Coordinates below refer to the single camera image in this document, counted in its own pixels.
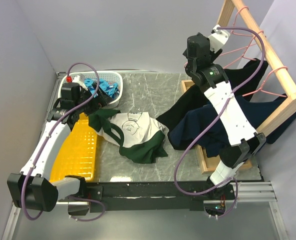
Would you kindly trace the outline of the pink wire hanger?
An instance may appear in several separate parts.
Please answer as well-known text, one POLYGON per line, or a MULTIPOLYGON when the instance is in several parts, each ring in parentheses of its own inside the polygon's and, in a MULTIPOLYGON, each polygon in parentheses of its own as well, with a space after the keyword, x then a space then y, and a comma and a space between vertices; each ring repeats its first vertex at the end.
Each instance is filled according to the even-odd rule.
MULTIPOLYGON (((236 24, 236 21, 237 21, 237 17, 240 15, 240 12, 243 10, 243 9, 249 9, 249 7, 246 5, 244 7, 242 7, 240 10, 238 10, 238 12, 236 13, 235 15, 235 19, 234 19, 234 22, 233 22, 233 26, 235 26, 236 24)), ((239 34, 239 33, 234 33, 233 31, 231 31, 231 34, 233 35, 236 35, 236 36, 243 36, 243 37, 251 37, 251 35, 246 35, 246 34, 239 34)), ((253 46, 254 44, 252 44, 252 42, 250 42, 248 44, 248 46, 245 46, 245 47, 241 47, 241 48, 237 48, 235 50, 232 50, 232 51, 228 51, 228 52, 225 52, 225 53, 222 53, 219 55, 219 57, 222 57, 224 55, 228 55, 228 54, 231 54, 231 53, 234 53, 234 52, 237 52, 237 51, 240 51, 240 50, 245 50, 243 55, 241 55, 239 58, 237 58, 236 60, 232 61, 230 64, 228 64, 227 66, 230 66, 232 65, 233 63, 235 63, 237 60, 239 60, 240 58, 242 58, 244 56, 244 54, 246 53, 247 49, 251 46, 253 46)))

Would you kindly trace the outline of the white green t shirt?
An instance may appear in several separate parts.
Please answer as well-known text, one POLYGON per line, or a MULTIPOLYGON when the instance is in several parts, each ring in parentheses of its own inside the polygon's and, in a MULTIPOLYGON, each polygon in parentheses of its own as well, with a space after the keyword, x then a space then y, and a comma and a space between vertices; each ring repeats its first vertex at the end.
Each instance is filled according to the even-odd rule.
POLYGON ((168 156, 163 148, 166 127, 148 112, 100 109, 88 116, 88 125, 136 164, 152 164, 168 156))

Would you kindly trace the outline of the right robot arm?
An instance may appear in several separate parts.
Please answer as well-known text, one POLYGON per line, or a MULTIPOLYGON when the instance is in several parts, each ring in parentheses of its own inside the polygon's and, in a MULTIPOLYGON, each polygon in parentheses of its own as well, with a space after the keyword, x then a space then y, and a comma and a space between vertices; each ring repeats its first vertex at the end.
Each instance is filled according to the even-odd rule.
POLYGON ((221 121, 230 144, 220 151, 220 162, 208 178, 207 190, 200 193, 214 200, 223 195, 224 186, 232 180, 236 171, 266 142, 265 135, 257 133, 246 118, 223 68, 213 63, 229 36, 225 30, 214 32, 209 37, 198 33, 188 37, 183 53, 187 58, 186 73, 218 114, 205 130, 221 121))

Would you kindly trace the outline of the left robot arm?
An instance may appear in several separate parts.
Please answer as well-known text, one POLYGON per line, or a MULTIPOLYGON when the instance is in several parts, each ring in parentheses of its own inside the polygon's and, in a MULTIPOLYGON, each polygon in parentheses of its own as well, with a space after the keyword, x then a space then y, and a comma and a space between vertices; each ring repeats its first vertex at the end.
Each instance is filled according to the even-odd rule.
POLYGON ((79 83, 64 83, 60 97, 48 113, 44 132, 32 156, 19 173, 10 174, 7 186, 17 208, 50 212, 58 200, 71 196, 81 201, 87 196, 86 180, 68 174, 62 180, 50 182, 56 157, 72 132, 80 114, 86 116, 106 106, 111 101, 97 83, 94 92, 79 83))

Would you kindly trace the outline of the black t shirt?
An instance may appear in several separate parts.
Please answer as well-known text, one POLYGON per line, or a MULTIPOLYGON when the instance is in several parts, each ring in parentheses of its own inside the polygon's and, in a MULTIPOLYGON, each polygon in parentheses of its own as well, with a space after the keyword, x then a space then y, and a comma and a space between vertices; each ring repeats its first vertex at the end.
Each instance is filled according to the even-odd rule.
MULTIPOLYGON (((254 59, 248 61, 242 68, 225 69, 225 73, 231 83, 231 87, 243 83, 250 77, 259 66, 260 60, 254 59)), ((269 64, 265 60, 257 74, 247 84, 235 92, 236 96, 242 96, 257 89, 262 77, 264 76, 269 64)), ((192 85, 166 112, 156 118, 158 122, 166 126, 170 131, 183 119, 188 111, 198 109, 208 104, 207 98, 200 91, 199 87, 192 85)))

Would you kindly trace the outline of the navy blue t shirt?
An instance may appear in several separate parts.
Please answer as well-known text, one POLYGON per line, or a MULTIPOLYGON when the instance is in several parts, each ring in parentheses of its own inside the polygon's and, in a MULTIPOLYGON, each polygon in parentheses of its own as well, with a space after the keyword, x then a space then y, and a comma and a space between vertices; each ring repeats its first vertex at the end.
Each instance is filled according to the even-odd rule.
MULTIPOLYGON (((278 97, 270 102, 249 102, 237 96, 241 109, 250 124, 257 128, 263 121, 285 100, 278 97)), ((175 150, 183 151, 217 116, 211 104, 194 109, 186 113, 183 119, 168 133, 170 144, 175 150)), ((283 124, 266 137, 266 143, 272 145, 296 119, 296 112, 283 124)), ((215 157, 219 151, 229 146, 228 135, 220 120, 208 130, 197 144, 206 150, 207 157, 215 157)))

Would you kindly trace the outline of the blue shark print cloth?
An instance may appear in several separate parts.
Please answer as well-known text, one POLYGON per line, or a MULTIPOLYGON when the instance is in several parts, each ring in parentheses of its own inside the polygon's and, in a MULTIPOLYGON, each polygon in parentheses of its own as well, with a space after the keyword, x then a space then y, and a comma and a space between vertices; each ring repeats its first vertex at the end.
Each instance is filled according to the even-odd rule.
MULTIPOLYGON (((99 92, 102 91, 105 93, 104 96, 108 96, 108 102, 112 102, 114 101, 120 94, 119 88, 118 88, 118 84, 117 83, 108 83, 107 81, 105 81, 104 79, 100 79, 99 80, 99 89, 97 91, 97 93, 93 96, 94 98, 99 96, 99 92)), ((96 81, 91 79, 91 78, 86 78, 84 80, 84 84, 87 87, 87 89, 91 92, 91 94, 93 94, 95 92, 96 89, 96 81)))

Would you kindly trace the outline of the white plastic basket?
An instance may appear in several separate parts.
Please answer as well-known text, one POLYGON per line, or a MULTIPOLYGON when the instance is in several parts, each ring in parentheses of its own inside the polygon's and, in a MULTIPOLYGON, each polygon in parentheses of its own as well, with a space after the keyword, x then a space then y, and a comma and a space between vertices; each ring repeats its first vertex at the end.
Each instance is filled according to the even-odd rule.
MULTIPOLYGON (((99 71, 98 73, 95 73, 94 71, 89 71, 89 72, 75 72, 70 74, 69 76, 75 76, 83 74, 86 78, 93 79, 96 81, 97 86, 95 89, 95 93, 97 92, 99 88, 99 80, 104 79, 108 83, 117 83, 118 88, 120 91, 119 96, 112 101, 109 105, 103 107, 106 109, 111 109, 114 108, 118 105, 119 99, 121 98, 122 91, 123 91, 123 82, 122 82, 122 77, 120 74, 112 71, 99 71)), ((72 83, 72 82, 66 82, 66 77, 65 76, 61 82, 60 82, 60 89, 63 89, 63 94, 64 97, 61 97, 61 93, 58 93, 57 97, 57 103, 60 104, 60 108, 62 110, 67 110, 69 113, 72 111, 75 112, 83 112, 85 115, 90 115, 91 112, 89 112, 88 108, 88 103, 93 99, 93 95, 90 94, 88 89, 82 88, 79 84, 77 83, 72 83)))

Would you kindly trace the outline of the yellow plastic tray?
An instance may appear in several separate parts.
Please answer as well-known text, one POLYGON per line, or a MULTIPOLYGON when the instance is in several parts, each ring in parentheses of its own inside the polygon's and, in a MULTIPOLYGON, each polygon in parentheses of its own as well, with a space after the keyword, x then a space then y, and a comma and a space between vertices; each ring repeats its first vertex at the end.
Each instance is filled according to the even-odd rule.
POLYGON ((80 115, 70 135, 66 138, 51 170, 50 182, 65 176, 84 177, 94 180, 97 133, 88 125, 88 117, 80 115))

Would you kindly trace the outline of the black base bar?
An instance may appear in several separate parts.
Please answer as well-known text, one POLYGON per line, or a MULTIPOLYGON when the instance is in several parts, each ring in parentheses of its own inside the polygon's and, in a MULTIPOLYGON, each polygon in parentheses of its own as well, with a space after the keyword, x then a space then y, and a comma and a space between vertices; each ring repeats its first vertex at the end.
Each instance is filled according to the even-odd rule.
POLYGON ((70 198, 68 213, 85 216, 106 211, 180 210, 203 211, 205 201, 234 200, 237 196, 230 183, 200 195, 209 189, 206 181, 181 181, 180 192, 172 181, 158 182, 89 182, 78 200, 70 198))

